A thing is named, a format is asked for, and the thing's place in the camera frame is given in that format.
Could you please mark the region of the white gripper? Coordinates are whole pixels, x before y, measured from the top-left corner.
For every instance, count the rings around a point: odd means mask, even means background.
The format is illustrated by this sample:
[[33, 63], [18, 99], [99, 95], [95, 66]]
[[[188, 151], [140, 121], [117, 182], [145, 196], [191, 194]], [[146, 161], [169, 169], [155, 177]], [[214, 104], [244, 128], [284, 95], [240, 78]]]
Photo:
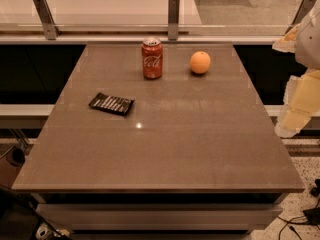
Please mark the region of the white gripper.
[[282, 38], [273, 43], [279, 52], [294, 53], [298, 63], [308, 69], [302, 76], [291, 76], [277, 117], [276, 134], [291, 138], [320, 111], [320, 9], [312, 9]]

